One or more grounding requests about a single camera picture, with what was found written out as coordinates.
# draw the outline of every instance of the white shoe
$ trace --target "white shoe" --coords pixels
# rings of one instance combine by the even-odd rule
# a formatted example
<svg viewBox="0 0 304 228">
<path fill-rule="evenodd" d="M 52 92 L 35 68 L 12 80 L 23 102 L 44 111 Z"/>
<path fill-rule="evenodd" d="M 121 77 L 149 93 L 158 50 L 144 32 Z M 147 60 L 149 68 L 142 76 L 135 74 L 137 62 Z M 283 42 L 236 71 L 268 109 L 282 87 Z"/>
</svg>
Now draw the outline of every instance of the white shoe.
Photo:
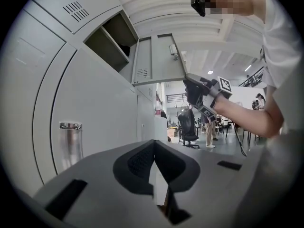
<svg viewBox="0 0 304 228">
<path fill-rule="evenodd" d="M 207 147 L 207 148 L 212 148 L 212 149 L 215 148 L 215 146 L 214 146 L 213 144 L 206 145 L 206 147 Z"/>
</svg>

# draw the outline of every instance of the metal handle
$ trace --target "metal handle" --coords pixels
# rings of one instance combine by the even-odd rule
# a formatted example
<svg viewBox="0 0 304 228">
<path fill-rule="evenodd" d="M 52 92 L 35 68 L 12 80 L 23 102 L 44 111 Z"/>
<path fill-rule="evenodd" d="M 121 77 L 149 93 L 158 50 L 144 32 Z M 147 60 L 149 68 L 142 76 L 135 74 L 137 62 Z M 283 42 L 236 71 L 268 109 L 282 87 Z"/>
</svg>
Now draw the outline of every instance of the metal handle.
<svg viewBox="0 0 304 228">
<path fill-rule="evenodd" d="M 62 165 L 63 169 L 66 170 L 83 158 L 82 124 L 60 122 L 59 128 Z"/>
</svg>

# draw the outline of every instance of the open cabinet door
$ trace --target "open cabinet door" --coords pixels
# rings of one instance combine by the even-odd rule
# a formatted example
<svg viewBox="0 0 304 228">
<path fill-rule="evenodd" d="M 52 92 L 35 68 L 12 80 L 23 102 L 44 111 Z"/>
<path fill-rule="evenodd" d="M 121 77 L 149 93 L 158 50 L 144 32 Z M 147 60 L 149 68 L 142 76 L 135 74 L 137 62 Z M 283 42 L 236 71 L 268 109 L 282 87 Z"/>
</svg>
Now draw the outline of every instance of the open cabinet door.
<svg viewBox="0 0 304 228">
<path fill-rule="evenodd" d="M 175 45 L 178 59 L 172 55 L 170 45 Z M 183 80 L 186 73 L 185 62 L 172 34 L 138 40 L 133 65 L 133 86 Z"/>
</svg>

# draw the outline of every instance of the open compartment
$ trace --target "open compartment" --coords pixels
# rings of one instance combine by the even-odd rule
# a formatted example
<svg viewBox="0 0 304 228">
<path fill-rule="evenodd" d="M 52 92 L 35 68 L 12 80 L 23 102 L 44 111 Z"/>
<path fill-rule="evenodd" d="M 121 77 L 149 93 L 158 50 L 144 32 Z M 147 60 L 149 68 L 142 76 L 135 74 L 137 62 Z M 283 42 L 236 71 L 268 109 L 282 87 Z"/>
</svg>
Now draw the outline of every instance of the open compartment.
<svg viewBox="0 0 304 228">
<path fill-rule="evenodd" d="M 122 10 L 100 26 L 85 44 L 131 82 L 137 40 L 137 34 Z"/>
</svg>

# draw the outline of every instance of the beige pants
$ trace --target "beige pants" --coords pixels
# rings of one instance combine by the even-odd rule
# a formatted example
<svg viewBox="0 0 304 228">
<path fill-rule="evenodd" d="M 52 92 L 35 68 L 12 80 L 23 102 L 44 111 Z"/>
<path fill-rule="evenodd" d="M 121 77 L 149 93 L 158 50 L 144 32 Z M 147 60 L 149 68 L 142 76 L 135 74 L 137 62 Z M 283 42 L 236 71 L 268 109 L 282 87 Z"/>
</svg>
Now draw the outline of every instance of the beige pants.
<svg viewBox="0 0 304 228">
<path fill-rule="evenodd" d="M 213 135 L 213 138 L 216 137 L 215 121 L 212 123 L 206 123 L 206 135 L 207 135 L 206 145 L 208 146 L 211 144 L 211 135 Z"/>
</svg>

